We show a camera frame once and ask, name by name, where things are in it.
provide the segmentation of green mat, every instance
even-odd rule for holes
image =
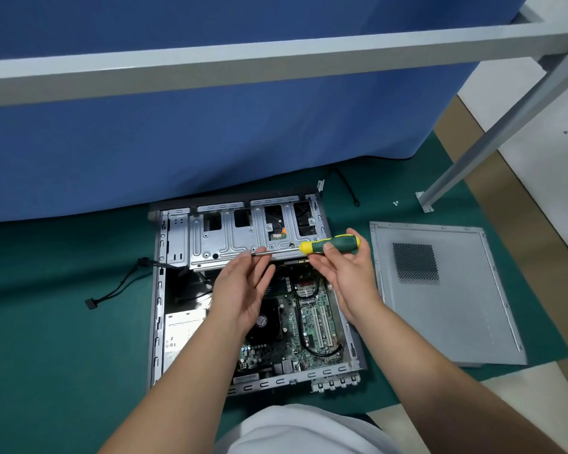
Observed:
[[[368,221],[481,226],[512,307],[530,366],[568,357],[568,348],[465,183],[423,213],[414,196],[451,164],[430,136],[411,160],[359,158],[337,164],[323,200],[331,231],[348,226],[370,242]],[[276,189],[317,183],[329,167],[228,189]],[[155,232],[146,206],[74,217],[0,223],[0,451],[97,450],[145,394],[151,278],[89,311],[84,300],[114,289],[137,257],[152,256]],[[337,413],[368,412],[397,399],[367,354],[358,387],[324,395],[298,384],[228,399],[219,434],[267,405],[305,403]],[[479,380],[516,366],[470,370]]]

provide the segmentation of hand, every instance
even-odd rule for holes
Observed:
[[[259,247],[257,252],[265,250]],[[222,325],[233,326],[240,339],[257,321],[263,295],[275,272],[270,260],[271,255],[253,257],[250,252],[240,253],[227,263],[214,283],[210,315],[216,316]]]
[[[354,229],[348,228],[347,234],[360,239],[356,255],[342,254],[334,245],[326,243],[323,255],[311,253],[308,258],[311,266],[333,285],[345,318],[357,326],[359,316],[369,314],[372,306],[383,302],[377,290],[368,242]]]

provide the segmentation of expansion slot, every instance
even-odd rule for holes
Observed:
[[[328,325],[328,318],[326,317],[326,309],[324,306],[320,306],[320,314],[322,315],[322,328],[324,329],[324,334],[326,335],[326,344],[332,347],[333,345],[333,334],[330,331],[330,326]]]
[[[314,327],[316,328],[316,336],[318,340],[318,347],[324,349],[324,340],[322,339],[322,330],[320,329],[320,321],[318,320],[318,312],[315,307],[311,308],[311,315],[314,318]]]

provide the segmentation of yellow screwdriver handle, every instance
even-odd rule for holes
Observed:
[[[299,245],[299,250],[301,250],[305,255],[310,253],[324,253],[324,244],[330,242],[334,245],[334,248],[340,252],[352,252],[357,250],[360,246],[360,239],[358,239],[353,234],[341,234],[339,236],[331,237],[330,239],[322,239],[314,242],[302,242]]]

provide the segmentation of perforated metal mesh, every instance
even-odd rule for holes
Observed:
[[[439,285],[440,276],[431,245],[394,243],[394,259],[400,283]]]

